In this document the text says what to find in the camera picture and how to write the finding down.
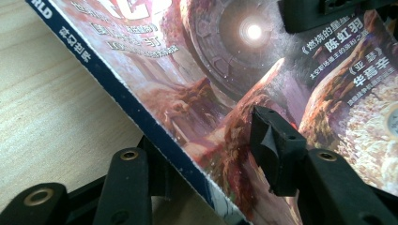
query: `magazine cover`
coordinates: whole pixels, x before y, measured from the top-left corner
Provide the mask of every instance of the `magazine cover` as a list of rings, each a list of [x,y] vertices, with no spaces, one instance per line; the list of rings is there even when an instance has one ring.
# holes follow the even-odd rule
[[[300,224],[250,153],[253,105],[398,195],[396,20],[286,33],[277,0],[28,0],[226,222]]]

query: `wooden table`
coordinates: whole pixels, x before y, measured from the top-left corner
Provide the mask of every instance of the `wooden table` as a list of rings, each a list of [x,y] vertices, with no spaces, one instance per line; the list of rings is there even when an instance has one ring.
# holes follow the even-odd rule
[[[0,211],[33,185],[72,191],[108,170],[141,131],[23,0],[0,1]],[[155,224],[223,224],[180,181]]]

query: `magazine spine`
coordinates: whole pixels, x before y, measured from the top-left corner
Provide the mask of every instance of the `magazine spine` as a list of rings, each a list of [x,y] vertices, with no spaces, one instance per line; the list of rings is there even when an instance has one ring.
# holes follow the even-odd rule
[[[215,188],[204,173],[194,165],[193,161],[183,152],[178,144],[164,131],[161,125],[152,117],[142,104],[130,93],[130,91],[113,75],[113,72],[104,62],[94,53],[86,41],[78,34],[76,30],[63,18],[63,16],[53,7],[48,0],[25,0],[26,3],[36,11],[39,17],[49,26],[49,28],[58,36],[64,45],[76,56],[76,58],[88,69],[88,71],[97,79],[101,86],[111,95],[119,104],[124,112],[134,121],[134,123],[144,132],[147,138],[152,141],[161,151],[161,153],[175,166],[175,168],[187,179],[195,190],[213,207],[217,212],[217,205],[213,202],[214,195],[223,193],[214,193]],[[83,56],[76,51],[75,47],[69,43],[68,36],[73,36],[84,48],[86,54]],[[231,202],[225,200],[228,208],[234,208]]]

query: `sci-fi artwork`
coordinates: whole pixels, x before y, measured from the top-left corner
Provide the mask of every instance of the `sci-fi artwork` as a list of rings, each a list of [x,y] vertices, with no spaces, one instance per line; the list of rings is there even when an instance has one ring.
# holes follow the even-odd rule
[[[253,224],[301,223],[295,198],[269,193],[250,153],[253,105],[398,196],[396,20],[359,10],[288,34],[277,0],[49,2]],[[55,33],[84,57],[67,28]]]

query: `clamp jaw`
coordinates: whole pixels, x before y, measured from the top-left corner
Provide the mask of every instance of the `clamp jaw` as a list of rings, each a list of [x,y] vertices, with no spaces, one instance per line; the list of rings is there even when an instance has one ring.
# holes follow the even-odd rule
[[[254,107],[251,151],[271,192],[299,190],[304,224],[398,224],[395,196],[373,191],[340,155],[306,150],[306,140],[273,110]]]

